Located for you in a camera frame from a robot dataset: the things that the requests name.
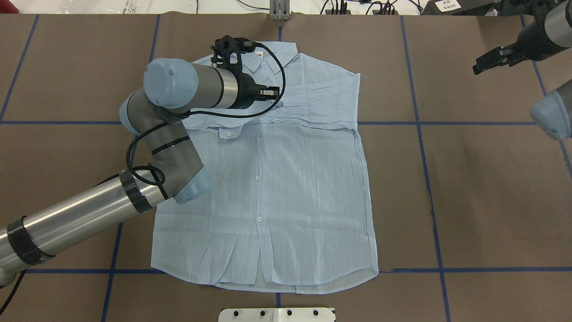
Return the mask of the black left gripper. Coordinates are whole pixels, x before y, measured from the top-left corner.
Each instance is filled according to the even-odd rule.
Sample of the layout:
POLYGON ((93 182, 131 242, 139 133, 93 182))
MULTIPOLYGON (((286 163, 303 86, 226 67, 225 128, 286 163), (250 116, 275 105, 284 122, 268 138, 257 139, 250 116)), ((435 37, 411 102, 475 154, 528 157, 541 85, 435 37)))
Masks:
POLYGON ((243 72, 242 55, 263 49, 277 63, 281 71, 278 57, 263 43, 247 38, 233 38, 225 35, 217 39, 211 46, 213 56, 212 67, 220 76, 221 97, 215 108, 246 109, 254 102, 274 100, 267 108, 271 110, 281 100, 281 87, 257 84, 247 73, 243 72))

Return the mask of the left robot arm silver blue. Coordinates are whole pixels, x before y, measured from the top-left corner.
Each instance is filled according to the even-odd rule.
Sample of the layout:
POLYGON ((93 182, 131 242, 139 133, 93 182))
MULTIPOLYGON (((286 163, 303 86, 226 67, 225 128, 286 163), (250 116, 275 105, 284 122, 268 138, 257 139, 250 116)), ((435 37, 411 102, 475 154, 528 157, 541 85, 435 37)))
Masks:
POLYGON ((211 49, 209 65, 178 58, 148 64, 143 86, 120 107, 121 124, 134 135, 123 170, 1 229, 1 287, 114 225, 167 200, 189 202, 212 187, 183 121, 266 114, 282 99, 286 75, 261 42, 225 35, 211 49))

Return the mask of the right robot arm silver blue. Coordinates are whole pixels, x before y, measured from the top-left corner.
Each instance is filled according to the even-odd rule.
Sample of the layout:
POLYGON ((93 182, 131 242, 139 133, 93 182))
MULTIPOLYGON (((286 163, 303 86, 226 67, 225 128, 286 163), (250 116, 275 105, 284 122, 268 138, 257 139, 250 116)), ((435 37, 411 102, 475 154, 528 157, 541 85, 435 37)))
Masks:
POLYGON ((473 72, 478 75, 495 67, 513 67, 521 62, 538 63, 547 93, 530 109, 530 116, 553 140, 570 139, 572 21, 569 0, 507 0, 503 12, 532 17, 514 43, 495 47, 478 57, 473 72))

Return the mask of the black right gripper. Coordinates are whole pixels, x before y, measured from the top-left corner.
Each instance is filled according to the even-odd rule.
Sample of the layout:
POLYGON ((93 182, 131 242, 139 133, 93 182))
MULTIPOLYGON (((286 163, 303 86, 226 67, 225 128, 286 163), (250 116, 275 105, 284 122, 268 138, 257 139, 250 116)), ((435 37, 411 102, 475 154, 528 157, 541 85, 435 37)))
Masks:
POLYGON ((491 68, 502 67, 505 63, 520 63, 525 60, 544 61, 558 53, 559 46, 545 31, 537 27, 526 27, 515 43, 506 47, 496 47, 476 58, 473 73, 479 75, 491 68))

